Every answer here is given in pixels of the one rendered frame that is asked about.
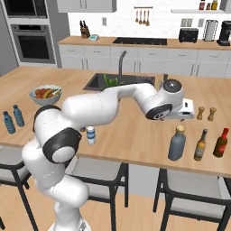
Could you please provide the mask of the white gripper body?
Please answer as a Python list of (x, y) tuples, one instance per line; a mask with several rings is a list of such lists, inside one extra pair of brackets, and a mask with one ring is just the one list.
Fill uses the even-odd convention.
[(193, 119), (194, 118), (194, 112), (193, 111), (178, 111), (178, 112), (173, 112), (171, 114), (172, 118), (178, 118), (180, 120), (185, 120), (185, 119)]

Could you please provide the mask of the wooden shaker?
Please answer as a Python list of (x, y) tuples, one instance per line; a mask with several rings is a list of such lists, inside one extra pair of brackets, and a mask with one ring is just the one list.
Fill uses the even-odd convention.
[(198, 120), (202, 120), (202, 118), (203, 118), (203, 112), (205, 111), (205, 107), (203, 107), (203, 106), (200, 106), (199, 107), (199, 113), (198, 113), (198, 115), (197, 115), (197, 119)]
[(216, 109), (214, 107), (211, 107), (210, 109), (210, 113), (208, 116), (208, 121), (213, 121), (214, 120), (214, 114), (216, 113)]

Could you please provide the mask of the grey glass bottle with cork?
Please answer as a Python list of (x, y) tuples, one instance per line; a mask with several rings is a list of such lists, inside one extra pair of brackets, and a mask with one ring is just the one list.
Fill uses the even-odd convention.
[(172, 161), (177, 161), (183, 154), (186, 142), (186, 136), (184, 132), (185, 127), (183, 125), (178, 125), (176, 127), (175, 135), (171, 138), (168, 158)]

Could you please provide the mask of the amber glass bottle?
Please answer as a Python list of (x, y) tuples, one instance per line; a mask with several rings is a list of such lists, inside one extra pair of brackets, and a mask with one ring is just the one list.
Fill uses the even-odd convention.
[(194, 159), (196, 161), (200, 161), (203, 157), (205, 148), (206, 148), (206, 136), (207, 136), (208, 130), (204, 129), (202, 132), (202, 135), (197, 142), (196, 150), (194, 152)]

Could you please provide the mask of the red glass bottle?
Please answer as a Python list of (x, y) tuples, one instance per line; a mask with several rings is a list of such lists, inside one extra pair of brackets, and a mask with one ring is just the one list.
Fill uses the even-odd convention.
[(221, 158), (224, 154), (224, 151), (226, 149), (226, 144), (227, 144), (227, 134), (229, 132), (228, 128), (225, 128), (223, 130), (223, 133), (221, 134), (221, 136), (217, 139), (214, 151), (213, 151), (213, 155)]

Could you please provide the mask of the grey base cupboard run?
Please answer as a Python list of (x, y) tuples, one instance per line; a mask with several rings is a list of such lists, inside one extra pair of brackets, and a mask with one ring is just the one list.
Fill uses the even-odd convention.
[(87, 69), (181, 76), (231, 78), (231, 51), (60, 44), (64, 69)]

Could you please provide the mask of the black toaster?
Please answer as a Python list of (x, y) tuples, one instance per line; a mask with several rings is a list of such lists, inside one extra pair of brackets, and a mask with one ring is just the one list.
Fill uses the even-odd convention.
[(181, 28), (179, 42), (194, 42), (198, 40), (199, 30), (197, 28)]

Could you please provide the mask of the green leafy plant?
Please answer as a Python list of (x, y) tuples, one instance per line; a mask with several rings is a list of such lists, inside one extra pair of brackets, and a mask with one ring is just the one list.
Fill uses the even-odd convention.
[(123, 81), (119, 82), (118, 78), (111, 79), (106, 74), (103, 75), (104, 81), (106, 82), (106, 88), (118, 87), (123, 84)]

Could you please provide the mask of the dark grey tap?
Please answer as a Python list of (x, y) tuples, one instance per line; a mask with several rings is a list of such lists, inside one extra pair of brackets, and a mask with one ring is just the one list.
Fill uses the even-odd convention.
[(123, 51), (122, 54), (120, 55), (119, 58), (119, 66), (118, 66), (118, 79), (119, 79), (119, 83), (122, 82), (122, 67), (123, 67), (123, 59), (126, 55), (126, 51)]

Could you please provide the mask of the black hob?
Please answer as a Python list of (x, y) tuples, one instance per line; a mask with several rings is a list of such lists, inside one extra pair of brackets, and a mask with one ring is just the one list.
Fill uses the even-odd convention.
[(113, 41), (113, 43), (114, 44), (167, 45), (167, 39), (117, 37)]

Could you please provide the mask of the paper towel roll holder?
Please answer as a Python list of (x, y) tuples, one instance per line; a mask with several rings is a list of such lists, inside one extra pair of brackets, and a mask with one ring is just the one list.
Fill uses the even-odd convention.
[(203, 33), (203, 40), (205, 42), (214, 41), (217, 31), (217, 24), (217, 20), (206, 20), (206, 25)]

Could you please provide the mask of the black coffee machine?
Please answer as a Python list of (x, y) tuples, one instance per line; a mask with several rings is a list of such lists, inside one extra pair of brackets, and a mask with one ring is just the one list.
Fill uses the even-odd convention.
[(229, 46), (229, 36), (231, 35), (231, 21), (223, 21), (221, 25), (221, 32), (217, 43), (220, 46)]

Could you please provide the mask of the dark sink basin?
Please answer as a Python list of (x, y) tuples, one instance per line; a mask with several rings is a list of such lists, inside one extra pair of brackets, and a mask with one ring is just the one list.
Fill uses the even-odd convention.
[[(106, 88), (106, 82), (104, 81), (103, 73), (96, 73), (92, 79), (84, 87), (84, 90), (102, 91)], [(106, 74), (111, 79), (118, 78), (118, 74)], [(155, 77), (137, 76), (137, 75), (123, 75), (122, 85), (150, 83), (154, 85)]]

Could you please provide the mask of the white-capped plastic bottle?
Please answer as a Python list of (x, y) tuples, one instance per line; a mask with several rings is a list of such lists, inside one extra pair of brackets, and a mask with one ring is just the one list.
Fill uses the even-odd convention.
[(89, 145), (94, 145), (96, 143), (96, 132), (94, 126), (87, 127), (87, 139)]

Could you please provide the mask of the wooden knife block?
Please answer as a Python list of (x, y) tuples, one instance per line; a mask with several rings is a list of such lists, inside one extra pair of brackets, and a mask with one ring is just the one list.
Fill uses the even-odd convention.
[(80, 21), (79, 25), (80, 25), (81, 38), (82, 39), (89, 38), (90, 37), (90, 33), (89, 33), (88, 27), (86, 26), (85, 22), (84, 21)]

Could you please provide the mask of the yellow banana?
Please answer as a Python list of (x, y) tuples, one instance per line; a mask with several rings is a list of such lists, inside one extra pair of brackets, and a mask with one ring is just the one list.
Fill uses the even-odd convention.
[(53, 92), (57, 93), (57, 92), (60, 92), (60, 91), (59, 91), (58, 89), (50, 89), (50, 90), (47, 90), (47, 91), (43, 94), (42, 98), (48, 98), (49, 94), (51, 94), (51, 93), (53, 93)]

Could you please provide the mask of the grey fruit bowl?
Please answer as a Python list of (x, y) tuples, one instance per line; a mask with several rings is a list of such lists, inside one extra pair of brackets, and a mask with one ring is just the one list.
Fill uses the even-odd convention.
[[(53, 93), (49, 94), (48, 98), (36, 98), (35, 97), (35, 91), (37, 89), (44, 89), (44, 93), (50, 89), (58, 89), (60, 92), (57, 92), (57, 93), (53, 92)], [(60, 99), (61, 93), (62, 93), (62, 88), (60, 86), (44, 85), (44, 86), (39, 86), (37, 88), (34, 88), (29, 93), (29, 96), (37, 105), (47, 106), (47, 105), (54, 105), (55, 103), (57, 103)]]

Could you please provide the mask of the blue plastic bottle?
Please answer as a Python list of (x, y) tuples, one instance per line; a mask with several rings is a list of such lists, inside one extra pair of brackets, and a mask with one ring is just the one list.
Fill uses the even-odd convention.
[(7, 111), (4, 111), (3, 115), (4, 115), (5, 126), (6, 126), (8, 133), (14, 134), (15, 133), (15, 127), (14, 127), (12, 117), (10, 117), (10, 115), (8, 114)]
[(18, 108), (18, 105), (14, 105), (14, 117), (16, 120), (16, 123), (20, 126), (24, 126), (24, 120), (23, 120), (23, 114), (22, 111)]

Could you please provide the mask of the steel microwave oven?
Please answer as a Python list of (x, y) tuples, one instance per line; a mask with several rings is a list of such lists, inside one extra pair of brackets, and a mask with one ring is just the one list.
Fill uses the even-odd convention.
[(44, 0), (3, 0), (9, 17), (46, 18)]

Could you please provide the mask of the grey stool with black frame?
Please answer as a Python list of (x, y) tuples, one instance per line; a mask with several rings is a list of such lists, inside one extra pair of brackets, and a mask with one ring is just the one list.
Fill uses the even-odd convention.
[(129, 165), (86, 157), (74, 157), (66, 173), (85, 182), (89, 187), (89, 199), (110, 205), (111, 231), (116, 231), (116, 193), (125, 188), (125, 207), (128, 207)]
[(0, 184), (16, 187), (20, 193), (25, 210), (31, 221), (33, 231), (39, 231), (24, 189), (30, 186), (27, 180), (31, 173), (24, 165), (22, 149), (0, 145)]
[(163, 193), (165, 208), (160, 231), (166, 230), (169, 215), (218, 223), (217, 231), (226, 231), (231, 217), (231, 179), (222, 180), (229, 199), (222, 198), (218, 176), (160, 169), (152, 209), (156, 212)]

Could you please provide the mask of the grey double wall socket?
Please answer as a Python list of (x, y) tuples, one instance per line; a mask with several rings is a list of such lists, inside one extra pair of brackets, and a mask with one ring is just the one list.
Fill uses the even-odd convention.
[(191, 27), (192, 26), (192, 19), (191, 18), (182, 18), (180, 26), (181, 27)]

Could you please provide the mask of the white wall shelf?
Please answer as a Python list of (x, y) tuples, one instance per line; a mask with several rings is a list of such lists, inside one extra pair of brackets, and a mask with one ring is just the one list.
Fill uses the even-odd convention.
[(173, 14), (224, 14), (222, 10), (171, 9)]

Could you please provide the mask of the grey wall cupboard run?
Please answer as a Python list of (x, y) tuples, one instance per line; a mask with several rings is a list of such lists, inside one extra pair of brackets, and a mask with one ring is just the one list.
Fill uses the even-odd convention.
[(114, 13), (116, 0), (57, 0), (60, 13)]

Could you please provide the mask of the steel wall oven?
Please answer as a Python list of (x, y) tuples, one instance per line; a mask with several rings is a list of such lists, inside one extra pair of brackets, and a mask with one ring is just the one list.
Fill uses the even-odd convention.
[(11, 28), (21, 62), (55, 63), (48, 25), (12, 24)]

